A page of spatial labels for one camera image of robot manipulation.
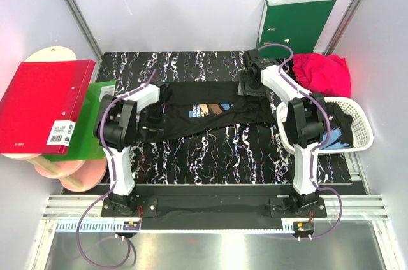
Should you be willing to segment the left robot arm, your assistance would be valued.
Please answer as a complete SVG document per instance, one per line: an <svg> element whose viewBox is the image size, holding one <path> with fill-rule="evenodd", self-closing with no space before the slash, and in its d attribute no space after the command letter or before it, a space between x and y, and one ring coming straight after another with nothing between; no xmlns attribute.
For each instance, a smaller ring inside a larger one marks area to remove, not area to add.
<svg viewBox="0 0 408 270"><path fill-rule="evenodd" d="M125 94L106 94L101 98L94 136L106 156L110 177L109 190L103 196L105 212L129 217L140 210L130 163L131 145L138 130L137 114L146 108L157 108L161 117L169 96L169 84L160 82L142 84Z"/></svg>

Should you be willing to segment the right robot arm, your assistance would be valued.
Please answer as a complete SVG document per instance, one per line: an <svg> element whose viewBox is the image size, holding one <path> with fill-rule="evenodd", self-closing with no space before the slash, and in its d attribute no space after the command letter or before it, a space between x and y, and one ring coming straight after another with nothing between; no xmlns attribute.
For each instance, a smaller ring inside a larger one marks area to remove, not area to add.
<svg viewBox="0 0 408 270"><path fill-rule="evenodd" d="M260 51L255 48L244 52L245 69L240 75L238 93L262 96L270 90L286 105L286 121L279 132L294 147L295 171L293 189L283 208L292 212L308 210L319 200L318 151L330 137L325 98L303 88L283 70L283 65L292 59L291 50L281 64L262 58Z"/></svg>

